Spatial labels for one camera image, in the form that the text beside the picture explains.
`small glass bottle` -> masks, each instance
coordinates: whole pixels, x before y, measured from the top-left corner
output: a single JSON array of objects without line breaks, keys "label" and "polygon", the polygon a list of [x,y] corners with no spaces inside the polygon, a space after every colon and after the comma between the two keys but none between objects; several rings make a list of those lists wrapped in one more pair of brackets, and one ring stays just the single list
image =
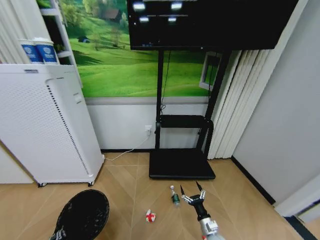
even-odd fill
[{"label": "small glass bottle", "polygon": [[170,186],[170,189],[171,189],[171,199],[172,199],[172,202],[173,204],[176,206],[176,207],[179,207],[180,205],[180,199],[179,199],[179,196],[178,194],[176,194],[175,192],[175,187],[173,185]]}]

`tv stand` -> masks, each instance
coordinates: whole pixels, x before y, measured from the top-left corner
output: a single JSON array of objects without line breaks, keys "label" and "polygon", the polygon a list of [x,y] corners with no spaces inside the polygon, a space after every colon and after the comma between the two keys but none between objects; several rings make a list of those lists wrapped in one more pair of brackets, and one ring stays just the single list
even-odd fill
[{"label": "tv stand", "polygon": [[[214,171],[208,163],[208,153],[214,131],[211,120],[226,67],[230,50],[222,52],[218,72],[208,101],[205,116],[161,115],[161,98],[164,68],[164,51],[158,51],[158,75],[156,92],[155,147],[150,153],[149,177],[152,179],[214,179]],[[161,128],[199,128],[195,148],[160,148]],[[204,152],[202,146],[206,138]]]}]

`black television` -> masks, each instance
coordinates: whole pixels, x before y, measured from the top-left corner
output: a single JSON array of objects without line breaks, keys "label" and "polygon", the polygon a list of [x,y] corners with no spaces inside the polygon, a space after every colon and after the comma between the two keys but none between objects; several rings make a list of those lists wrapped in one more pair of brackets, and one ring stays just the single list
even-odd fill
[{"label": "black television", "polygon": [[127,0],[132,50],[273,49],[298,0]]}]

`wall outlet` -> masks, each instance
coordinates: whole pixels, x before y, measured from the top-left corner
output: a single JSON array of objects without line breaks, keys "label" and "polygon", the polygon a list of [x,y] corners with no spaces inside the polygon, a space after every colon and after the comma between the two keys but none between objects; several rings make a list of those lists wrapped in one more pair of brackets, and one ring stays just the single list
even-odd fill
[{"label": "wall outlet", "polygon": [[147,136],[151,135],[151,129],[152,129],[152,125],[145,125],[144,126],[144,131],[145,131]]}]

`air purifier vent grille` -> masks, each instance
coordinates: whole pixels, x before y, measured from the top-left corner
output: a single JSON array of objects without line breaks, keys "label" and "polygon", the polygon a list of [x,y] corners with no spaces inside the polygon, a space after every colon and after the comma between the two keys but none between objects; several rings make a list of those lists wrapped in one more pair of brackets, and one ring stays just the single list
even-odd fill
[{"label": "air purifier vent grille", "polygon": [[86,167],[86,165],[85,165],[85,163],[84,163],[84,160],[83,160],[83,158],[81,157],[81,154],[80,154],[80,152],[79,152],[79,149],[78,149],[78,147],[77,147],[77,145],[76,145],[76,143],[75,143],[75,140],[74,140],[74,138],[72,137],[72,135],[71,135],[71,133],[70,133],[70,130],[69,130],[68,125],[67,125],[67,123],[66,123],[66,121],[65,121],[65,119],[64,119],[64,116],[63,116],[62,113],[61,113],[61,110],[60,110],[59,105],[58,105],[58,103],[57,103],[57,101],[56,101],[56,99],[55,99],[55,96],[53,95],[50,86],[49,86],[49,85],[46,85],[46,87],[47,87],[47,89],[48,89],[48,91],[49,91],[49,94],[50,94],[50,96],[51,96],[51,98],[52,98],[52,101],[53,101],[53,103],[54,103],[54,105],[55,105],[55,107],[56,107],[56,109],[57,109],[57,111],[58,111],[58,113],[59,113],[59,115],[60,115],[60,118],[61,118],[61,120],[62,120],[62,122],[63,122],[63,125],[64,125],[64,127],[65,127],[65,129],[66,129],[66,131],[67,131],[67,133],[68,133],[68,135],[69,135],[69,137],[70,137],[70,140],[71,140],[71,142],[72,142],[72,144],[73,144],[73,146],[74,146],[74,149],[75,149],[75,151],[76,151],[76,153],[77,153],[77,155],[78,155],[78,157],[79,157],[79,159],[80,159],[80,161],[81,161],[81,163],[82,163],[82,165],[83,165],[83,167],[84,167],[84,169],[85,169],[85,172],[86,172],[87,174],[89,174],[88,169],[87,169],[87,167]]}]

